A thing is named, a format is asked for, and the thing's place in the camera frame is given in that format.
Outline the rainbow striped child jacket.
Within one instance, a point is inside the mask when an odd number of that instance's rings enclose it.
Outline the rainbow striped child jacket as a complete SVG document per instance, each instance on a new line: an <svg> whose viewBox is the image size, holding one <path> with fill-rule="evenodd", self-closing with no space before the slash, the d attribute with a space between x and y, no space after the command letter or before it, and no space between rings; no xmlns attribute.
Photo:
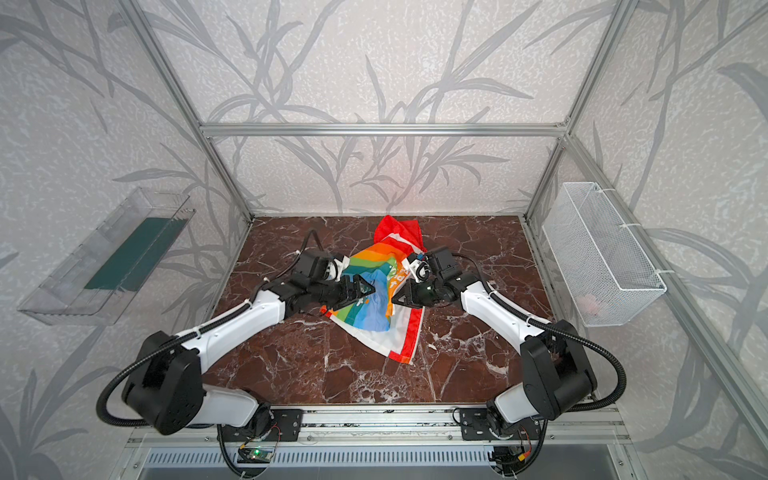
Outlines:
<svg viewBox="0 0 768 480"><path fill-rule="evenodd" d="M384 217L374 232L373 245L350 259L344 275L361 274L375 286L368 301L324 315L374 352L393 361L410 364L417 348L424 310L393 305L396 288L411 277L402 261L412 253L424 253L418 221Z"/></svg>

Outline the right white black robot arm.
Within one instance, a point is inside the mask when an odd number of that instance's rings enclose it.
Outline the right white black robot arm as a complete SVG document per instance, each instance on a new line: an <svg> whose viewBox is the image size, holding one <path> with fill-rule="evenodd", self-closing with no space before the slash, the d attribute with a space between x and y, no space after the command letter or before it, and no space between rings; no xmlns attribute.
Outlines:
<svg viewBox="0 0 768 480"><path fill-rule="evenodd" d="M412 308L460 303L463 311L483 321L518 352L522 380L487 403L489 416L501 425L526 418L554 420L597 387L584 345L567 322L551 323L488 291L476 276L461 274L441 281L409 279L393 302Z"/></svg>

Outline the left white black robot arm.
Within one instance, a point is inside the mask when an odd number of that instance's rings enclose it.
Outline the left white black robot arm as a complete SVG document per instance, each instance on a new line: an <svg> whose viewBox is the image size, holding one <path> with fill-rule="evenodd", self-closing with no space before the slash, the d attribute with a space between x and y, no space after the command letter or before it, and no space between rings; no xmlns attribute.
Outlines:
<svg viewBox="0 0 768 480"><path fill-rule="evenodd" d="M338 280L293 275L269 282L254 298L198 327L150 336L137 358L139 365L127 376L121 399L163 435L200 424L261 432L266 428L263 403L243 390L206 385L203 375L239 345L308 306L345 308L375 292L359 274Z"/></svg>

